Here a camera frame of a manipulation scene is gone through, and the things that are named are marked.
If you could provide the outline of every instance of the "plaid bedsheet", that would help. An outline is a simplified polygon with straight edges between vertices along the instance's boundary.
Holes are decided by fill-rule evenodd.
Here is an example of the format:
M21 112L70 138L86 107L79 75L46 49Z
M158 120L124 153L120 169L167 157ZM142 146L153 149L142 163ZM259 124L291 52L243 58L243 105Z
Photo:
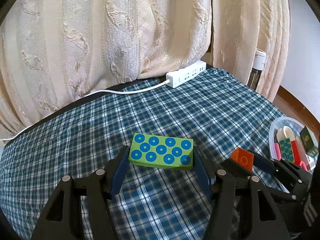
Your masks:
M125 90L157 83L151 79ZM20 237L30 239L60 179L103 168L122 145L131 144L135 132L192 138L208 157L221 162L237 147L269 156L268 130L280 116L269 101L218 69L206 70L175 89L163 86L141 94L108 94L5 147L0 207ZM270 176L255 172L266 185L278 187ZM109 206L120 239L202 239L212 211L193 170L132 164ZM87 210L83 197L85 235L91 239Z

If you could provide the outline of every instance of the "power outlet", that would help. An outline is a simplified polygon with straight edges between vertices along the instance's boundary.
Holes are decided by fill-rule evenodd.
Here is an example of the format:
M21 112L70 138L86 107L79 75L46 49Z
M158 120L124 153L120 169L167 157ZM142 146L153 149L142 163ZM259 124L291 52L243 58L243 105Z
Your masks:
M198 60L196 63L193 63L188 67L168 72L165 77L170 81L170 83L168 83L167 86L176 88L179 85L189 81L190 79L195 78L201 72L205 71L205 67L206 63Z

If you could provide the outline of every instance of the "cream curtain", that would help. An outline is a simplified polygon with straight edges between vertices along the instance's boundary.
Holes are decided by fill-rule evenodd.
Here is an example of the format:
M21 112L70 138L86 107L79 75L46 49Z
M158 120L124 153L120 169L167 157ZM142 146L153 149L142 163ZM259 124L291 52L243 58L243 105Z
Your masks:
M92 91L202 56L246 84L257 46L268 57L259 92L272 100L288 12L287 0L17 0L0 26L0 138Z
M272 102L288 55L288 0L212 0L212 8L212 51L202 59L247 84L255 51L263 50L267 58L257 92Z

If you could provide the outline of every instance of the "white charging cable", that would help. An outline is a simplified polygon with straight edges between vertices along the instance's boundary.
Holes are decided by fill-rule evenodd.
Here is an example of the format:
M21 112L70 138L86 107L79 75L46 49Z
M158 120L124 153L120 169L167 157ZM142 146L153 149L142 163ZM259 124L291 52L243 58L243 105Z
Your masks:
M149 87L149 88L145 88L145 89L141 89L141 90L135 90L135 91L128 91L128 92L120 92L120 91L113 91L113 90L107 90L107 89L103 89L103 90L97 90L95 92L92 92L84 97L87 97L87 96L90 96L90 95L93 95L93 94L96 94L96 93L100 93L100 92L107 92L107 93L112 93L112 94L118 94L118 95L131 95L131 94L138 94L138 93L142 93L142 92L146 92L146 91L149 91L149 90L152 90L152 89L155 89L155 88L158 88L158 87L162 87L166 84L169 84L169 80L166 80L158 85L155 85L153 87ZM33 125L30 125L26 128L24 128L22 131L18 132L14 137L12 138L8 138L8 139L0 139L0 141L10 141L10 140L13 140L14 138L16 138L19 134L21 134L22 132L24 132L26 129L28 129L29 127L31 127Z
M168 84L170 81L169 80L166 80L158 85L155 85L153 87L149 87L149 88L145 88L145 89L141 89L141 90L136 90L136 91L128 91L128 92L121 92L121 91L113 91L113 90L106 90L106 89L103 89L103 90L97 90L95 92L92 92L84 97L87 97L87 96L90 96L90 95L93 95L93 94L96 94L96 93L100 93L100 92L108 92L108 93L112 93L112 94L119 94L119 95L130 95L130 94L138 94L138 93L142 93L142 92L146 92L146 91L149 91L149 90L152 90L152 89L155 89L155 88L158 88L158 87L162 87L166 84Z

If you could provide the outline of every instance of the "green box with blue dots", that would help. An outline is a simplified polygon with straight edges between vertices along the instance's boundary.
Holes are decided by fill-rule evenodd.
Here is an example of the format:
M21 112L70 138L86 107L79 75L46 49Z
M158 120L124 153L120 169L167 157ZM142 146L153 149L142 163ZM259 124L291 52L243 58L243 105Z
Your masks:
M129 162L153 168L190 170L193 165L193 140L135 133Z
M294 156L290 139L282 140L279 142L281 157L285 160L294 163Z

